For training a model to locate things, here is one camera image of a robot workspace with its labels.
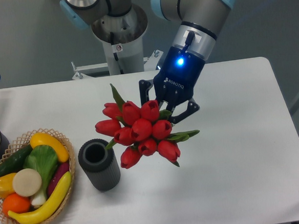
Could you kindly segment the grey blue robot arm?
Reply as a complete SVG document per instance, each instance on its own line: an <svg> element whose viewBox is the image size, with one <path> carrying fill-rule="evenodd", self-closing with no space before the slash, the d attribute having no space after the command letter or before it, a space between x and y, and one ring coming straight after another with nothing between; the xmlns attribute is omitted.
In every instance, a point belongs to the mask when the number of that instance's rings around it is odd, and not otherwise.
<svg viewBox="0 0 299 224"><path fill-rule="evenodd" d="M186 111L169 118L173 124L198 111L194 87L235 1L151 0L158 17L178 21L180 27L159 73L139 82L142 103L149 100L150 89L169 111L186 102ZM92 29L103 44L111 75L144 70L142 38L148 20L132 0L61 0L60 7L75 26Z"/></svg>

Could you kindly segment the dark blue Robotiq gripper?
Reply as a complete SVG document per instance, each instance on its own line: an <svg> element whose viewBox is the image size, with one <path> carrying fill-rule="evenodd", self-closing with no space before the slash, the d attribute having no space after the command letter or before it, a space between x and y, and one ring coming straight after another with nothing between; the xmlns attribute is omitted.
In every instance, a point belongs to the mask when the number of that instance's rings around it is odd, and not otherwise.
<svg viewBox="0 0 299 224"><path fill-rule="evenodd" d="M156 100L165 101L169 107L175 107L188 100L187 109L168 120L177 124L196 113L200 106L191 98L194 87L205 65L205 61L189 52L183 53L181 49L170 47L166 59L159 73L153 80L139 81L139 94L141 105L149 101L149 91L155 88Z"/></svg>

